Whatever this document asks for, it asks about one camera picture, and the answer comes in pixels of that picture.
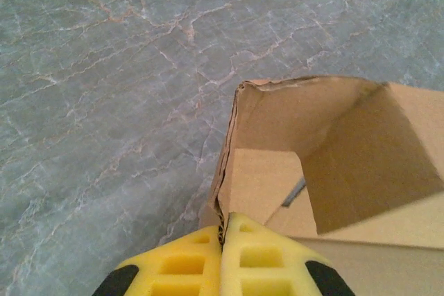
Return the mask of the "brown cardboard box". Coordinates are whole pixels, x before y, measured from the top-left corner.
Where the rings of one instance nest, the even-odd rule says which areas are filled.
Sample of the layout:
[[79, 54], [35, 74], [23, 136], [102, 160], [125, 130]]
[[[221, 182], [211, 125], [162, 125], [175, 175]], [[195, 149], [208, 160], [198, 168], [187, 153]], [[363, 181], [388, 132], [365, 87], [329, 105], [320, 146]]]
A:
[[444, 92], [241, 83], [200, 225], [236, 213], [326, 256], [356, 296], [444, 296]]

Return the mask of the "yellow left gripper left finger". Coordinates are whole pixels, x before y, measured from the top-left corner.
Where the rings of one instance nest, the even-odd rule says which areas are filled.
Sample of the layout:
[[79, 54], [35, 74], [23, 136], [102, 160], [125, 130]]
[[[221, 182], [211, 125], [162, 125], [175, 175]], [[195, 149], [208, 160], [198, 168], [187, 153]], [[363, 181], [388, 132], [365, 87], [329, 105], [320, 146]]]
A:
[[120, 263], [92, 296], [219, 296], [219, 228], [204, 227]]

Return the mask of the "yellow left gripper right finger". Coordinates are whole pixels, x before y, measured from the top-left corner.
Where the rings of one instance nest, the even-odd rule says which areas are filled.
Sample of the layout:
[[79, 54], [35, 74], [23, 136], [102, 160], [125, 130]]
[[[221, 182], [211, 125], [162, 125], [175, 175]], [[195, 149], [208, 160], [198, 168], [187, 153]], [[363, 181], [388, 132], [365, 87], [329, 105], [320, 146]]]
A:
[[230, 213], [220, 296], [356, 296], [331, 263], [244, 214]]

